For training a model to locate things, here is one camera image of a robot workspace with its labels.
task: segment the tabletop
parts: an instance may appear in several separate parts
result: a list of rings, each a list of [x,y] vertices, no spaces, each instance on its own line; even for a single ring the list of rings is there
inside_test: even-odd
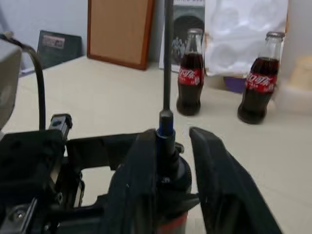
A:
[[[73,128],[69,139],[142,132],[158,126],[163,71],[155,64],[138,71],[82,57],[45,70],[44,77],[47,125],[53,114],[70,113]],[[171,90],[176,140],[185,146],[182,156],[192,169],[192,191],[197,187],[188,131],[197,126],[219,136],[249,171],[284,233],[310,233],[312,117],[282,113],[270,103],[264,123],[248,125],[236,115],[241,95],[208,85],[202,91],[199,115],[184,117],[176,110],[174,73]],[[5,133],[38,128],[37,94],[34,74],[19,79],[15,110],[3,129]],[[83,205],[94,203],[98,195],[107,192],[113,173],[109,168],[83,171]],[[200,206],[189,212],[187,233],[194,230],[204,233]]]

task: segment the coca-cola bottle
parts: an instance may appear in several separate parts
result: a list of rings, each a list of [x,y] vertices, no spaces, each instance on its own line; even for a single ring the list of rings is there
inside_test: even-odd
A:
[[[259,124],[267,113],[267,105],[276,86],[284,36],[281,32],[267,33],[266,44],[247,76],[243,100],[237,112],[238,118],[245,123]]]
[[[201,51],[203,30],[189,29],[186,50],[178,75],[179,97],[177,110],[185,116],[193,116],[200,109],[200,94],[204,84],[204,62]]]

